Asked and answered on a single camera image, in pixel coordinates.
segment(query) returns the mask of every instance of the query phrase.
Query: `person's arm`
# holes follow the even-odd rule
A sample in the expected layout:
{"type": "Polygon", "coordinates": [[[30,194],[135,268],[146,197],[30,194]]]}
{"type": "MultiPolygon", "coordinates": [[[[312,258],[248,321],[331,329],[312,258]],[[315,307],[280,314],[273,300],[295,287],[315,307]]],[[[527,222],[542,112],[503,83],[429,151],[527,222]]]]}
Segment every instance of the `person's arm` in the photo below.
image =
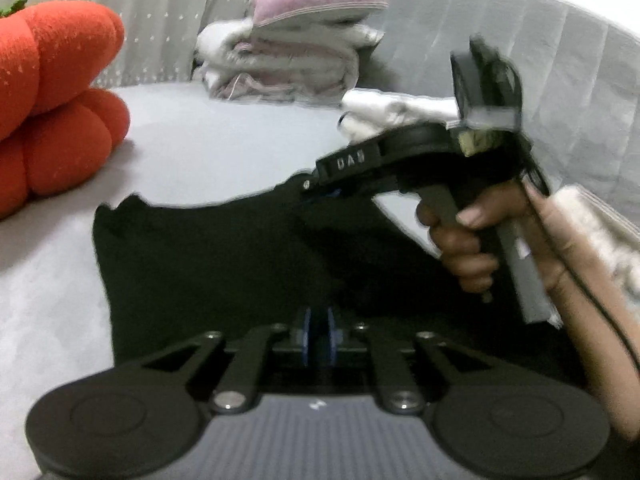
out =
{"type": "MultiPolygon", "coordinates": [[[[543,222],[576,273],[618,322],[636,349],[640,349],[640,325],[626,309],[625,297],[610,278],[588,240],[554,205],[533,190],[530,197],[543,222]]],[[[427,206],[420,204],[418,219],[431,227],[431,238],[442,251],[442,263],[460,280],[467,292],[484,292],[492,284],[497,260],[480,253],[475,230],[514,218],[523,226],[549,297],[555,303],[565,329],[580,355],[591,390],[609,412],[612,425],[628,440],[640,434],[640,380],[633,362],[615,332],[575,285],[552,254],[538,228],[526,197],[515,183],[486,190],[458,215],[458,224],[444,226],[427,206]]]]}

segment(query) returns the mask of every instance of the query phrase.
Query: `metal bolt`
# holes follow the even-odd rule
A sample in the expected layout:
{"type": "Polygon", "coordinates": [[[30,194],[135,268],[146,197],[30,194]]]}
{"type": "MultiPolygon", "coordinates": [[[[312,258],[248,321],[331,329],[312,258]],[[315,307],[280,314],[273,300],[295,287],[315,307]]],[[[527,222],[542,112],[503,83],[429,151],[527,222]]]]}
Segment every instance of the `metal bolt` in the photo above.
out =
{"type": "Polygon", "coordinates": [[[213,398],[213,403],[222,410],[236,410],[246,401],[240,392],[220,392],[213,398]]]}
{"type": "Polygon", "coordinates": [[[396,392],[391,396],[391,404],[398,410],[412,410],[420,402],[413,392],[396,392]]]}

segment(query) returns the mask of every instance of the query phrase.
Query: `orange plush toy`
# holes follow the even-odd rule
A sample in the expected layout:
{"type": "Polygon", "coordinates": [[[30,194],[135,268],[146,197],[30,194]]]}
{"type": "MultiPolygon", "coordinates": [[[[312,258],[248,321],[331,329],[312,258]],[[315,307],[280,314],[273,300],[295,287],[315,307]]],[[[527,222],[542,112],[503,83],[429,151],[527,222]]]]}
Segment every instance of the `orange plush toy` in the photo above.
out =
{"type": "Polygon", "coordinates": [[[0,19],[0,218],[84,182],[122,142],[127,105],[89,85],[123,40],[120,17],[91,2],[0,19]]]}

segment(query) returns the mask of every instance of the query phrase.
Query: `gray upholstered headboard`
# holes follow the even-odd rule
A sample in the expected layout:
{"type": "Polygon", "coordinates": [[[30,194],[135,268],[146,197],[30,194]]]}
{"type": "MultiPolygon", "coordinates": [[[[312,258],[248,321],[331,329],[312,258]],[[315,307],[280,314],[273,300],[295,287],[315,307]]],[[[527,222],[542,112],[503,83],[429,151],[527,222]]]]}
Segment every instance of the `gray upholstered headboard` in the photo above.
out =
{"type": "Polygon", "coordinates": [[[554,188],[580,183],[640,226],[640,41],[558,0],[388,0],[360,86],[452,96],[449,53],[480,33],[518,67],[554,188]]]}

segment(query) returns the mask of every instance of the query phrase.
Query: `wire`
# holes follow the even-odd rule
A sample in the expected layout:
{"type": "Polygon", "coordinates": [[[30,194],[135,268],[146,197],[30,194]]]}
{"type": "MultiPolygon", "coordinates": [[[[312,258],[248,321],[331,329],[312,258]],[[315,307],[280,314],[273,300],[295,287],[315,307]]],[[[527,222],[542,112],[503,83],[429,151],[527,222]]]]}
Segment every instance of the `wire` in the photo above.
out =
{"type": "Polygon", "coordinates": [[[566,258],[560,253],[555,242],[552,240],[551,235],[546,230],[545,223],[543,222],[542,217],[540,216],[540,213],[538,212],[536,207],[533,205],[533,202],[531,201],[529,193],[524,187],[524,183],[520,178],[516,178],[515,180],[518,183],[518,186],[520,187],[522,192],[524,193],[524,196],[527,198],[527,202],[529,203],[530,209],[533,211],[533,216],[536,219],[536,223],[538,224],[538,227],[542,231],[542,234],[545,237],[546,243],[551,248],[552,253],[558,259],[558,261],[562,263],[562,265],[567,270],[572,280],[574,280],[574,283],[578,286],[580,291],[587,297],[587,299],[593,304],[593,306],[597,309],[600,315],[605,319],[605,321],[616,333],[616,336],[618,336],[618,339],[620,339],[620,342],[624,345],[626,352],[629,354],[629,357],[631,357],[631,360],[634,363],[634,367],[636,368],[636,373],[640,378],[640,358],[638,358],[638,353],[636,352],[634,345],[631,343],[629,338],[620,328],[620,325],[618,324],[618,322],[615,319],[613,319],[611,314],[607,311],[607,309],[603,306],[603,304],[600,303],[600,300],[596,298],[595,294],[591,291],[588,285],[584,283],[584,280],[580,276],[578,276],[575,270],[569,265],[566,258]]]}

